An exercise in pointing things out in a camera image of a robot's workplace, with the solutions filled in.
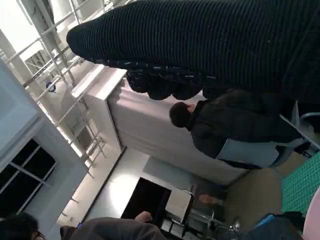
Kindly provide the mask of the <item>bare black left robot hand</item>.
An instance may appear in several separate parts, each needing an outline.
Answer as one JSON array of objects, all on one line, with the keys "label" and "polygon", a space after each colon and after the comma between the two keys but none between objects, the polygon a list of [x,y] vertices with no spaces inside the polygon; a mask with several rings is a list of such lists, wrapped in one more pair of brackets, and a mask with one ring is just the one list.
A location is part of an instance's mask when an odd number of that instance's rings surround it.
[{"label": "bare black left robot hand", "polygon": [[302,240],[305,217],[300,211],[266,214],[242,240]]}]

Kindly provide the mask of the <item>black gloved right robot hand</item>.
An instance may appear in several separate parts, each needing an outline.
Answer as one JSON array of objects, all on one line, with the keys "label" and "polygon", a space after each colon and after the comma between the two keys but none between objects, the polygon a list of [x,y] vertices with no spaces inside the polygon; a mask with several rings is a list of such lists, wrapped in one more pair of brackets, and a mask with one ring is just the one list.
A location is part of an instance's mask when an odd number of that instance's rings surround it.
[{"label": "black gloved right robot hand", "polygon": [[137,0],[70,29],[86,61],[162,82],[320,101],[317,0]]}]

